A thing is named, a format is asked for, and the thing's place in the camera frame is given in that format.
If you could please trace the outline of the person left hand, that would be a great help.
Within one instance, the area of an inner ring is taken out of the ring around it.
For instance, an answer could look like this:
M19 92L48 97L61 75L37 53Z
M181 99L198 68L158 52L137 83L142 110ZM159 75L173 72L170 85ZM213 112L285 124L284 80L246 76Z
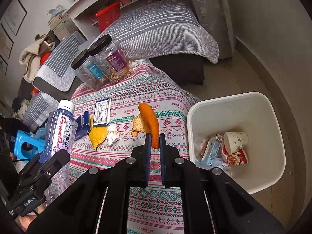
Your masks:
M30 225L30 223L40 214L42 213L46 208L45 203L43 205L40 205L39 207L37 207L37 214L36 213L31 213L29 215L26 215L24 217L19 216L18 220L20 225L22 226L22 228L24 230L28 229L28 226Z

